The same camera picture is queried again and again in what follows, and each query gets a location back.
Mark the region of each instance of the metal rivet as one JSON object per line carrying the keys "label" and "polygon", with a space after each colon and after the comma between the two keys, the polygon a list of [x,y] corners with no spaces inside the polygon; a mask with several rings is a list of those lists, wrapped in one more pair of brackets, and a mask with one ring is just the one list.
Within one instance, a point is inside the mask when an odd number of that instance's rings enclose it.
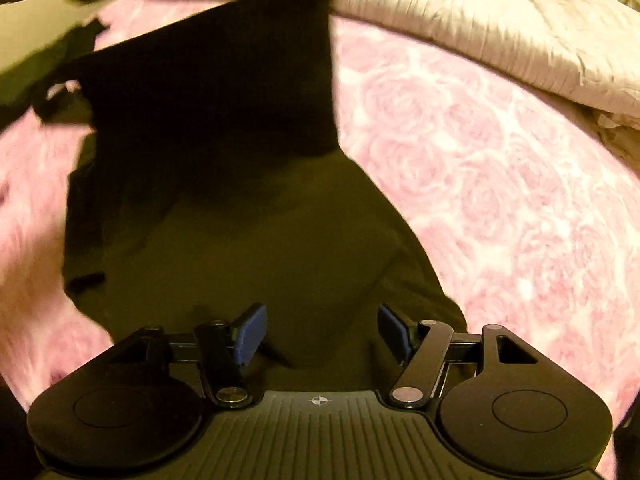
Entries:
{"label": "metal rivet", "polygon": [[411,386],[403,386],[402,388],[396,388],[391,393],[391,396],[398,402],[404,402],[405,404],[413,404],[422,399],[423,394],[418,388]]}
{"label": "metal rivet", "polygon": [[228,388],[222,388],[216,393],[216,398],[220,402],[225,404],[237,404],[247,399],[248,393],[244,388],[238,388],[236,386],[230,386]]}

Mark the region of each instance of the dark green fabric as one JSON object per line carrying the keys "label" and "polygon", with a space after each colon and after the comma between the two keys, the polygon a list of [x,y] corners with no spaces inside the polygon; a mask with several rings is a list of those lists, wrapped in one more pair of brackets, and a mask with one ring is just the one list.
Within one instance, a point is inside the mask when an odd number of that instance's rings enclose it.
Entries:
{"label": "dark green fabric", "polygon": [[84,56],[95,46],[95,38],[106,28],[99,20],[78,25],[43,50],[0,73],[0,133],[31,106],[34,88],[61,65]]}
{"label": "dark green fabric", "polygon": [[80,81],[97,130],[71,178],[65,278],[115,340],[262,302],[271,352],[252,383],[327,391],[398,374],[380,303],[466,331],[411,229],[338,146],[328,16],[329,0],[239,0],[59,74]]}

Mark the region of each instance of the ribbed texture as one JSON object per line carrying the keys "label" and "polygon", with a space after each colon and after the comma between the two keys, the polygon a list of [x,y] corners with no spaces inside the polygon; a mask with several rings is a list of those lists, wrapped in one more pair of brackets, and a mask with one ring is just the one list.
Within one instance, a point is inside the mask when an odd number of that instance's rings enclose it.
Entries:
{"label": "ribbed texture", "polygon": [[267,392],[255,408],[214,419],[196,447],[144,479],[458,480],[474,473],[451,457],[424,418],[384,408],[375,394]]}
{"label": "ribbed texture", "polygon": [[640,127],[640,13],[616,0],[334,0]]}

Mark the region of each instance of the bedding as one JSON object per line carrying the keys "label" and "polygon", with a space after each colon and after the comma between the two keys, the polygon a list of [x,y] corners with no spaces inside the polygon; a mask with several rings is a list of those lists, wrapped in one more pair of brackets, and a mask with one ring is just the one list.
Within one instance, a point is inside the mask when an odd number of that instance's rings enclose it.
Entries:
{"label": "bedding", "polygon": [[[117,0],[97,48],[214,5]],[[596,391],[640,387],[640,183],[588,114],[431,43],[332,19],[340,143],[402,213],[469,330],[498,322]],[[85,127],[32,111],[0,136],[0,373],[20,403],[110,345],[62,291]],[[611,450],[599,466],[614,477]]]}
{"label": "bedding", "polygon": [[334,0],[594,110],[602,142],[640,171],[640,13],[616,0]]}

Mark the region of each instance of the pink blanket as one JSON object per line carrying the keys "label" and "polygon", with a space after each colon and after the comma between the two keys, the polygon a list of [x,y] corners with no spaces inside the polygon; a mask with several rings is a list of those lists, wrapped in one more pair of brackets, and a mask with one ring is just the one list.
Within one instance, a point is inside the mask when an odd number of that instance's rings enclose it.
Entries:
{"label": "pink blanket", "polygon": [[[212,5],[117,0],[98,47]],[[638,178],[561,98],[432,44],[333,26],[342,146],[414,229],[470,330],[506,325],[617,424],[640,388]],[[0,373],[25,408],[110,344],[60,277],[66,178],[86,132],[29,112],[0,136]],[[613,468],[608,450],[599,471]]]}

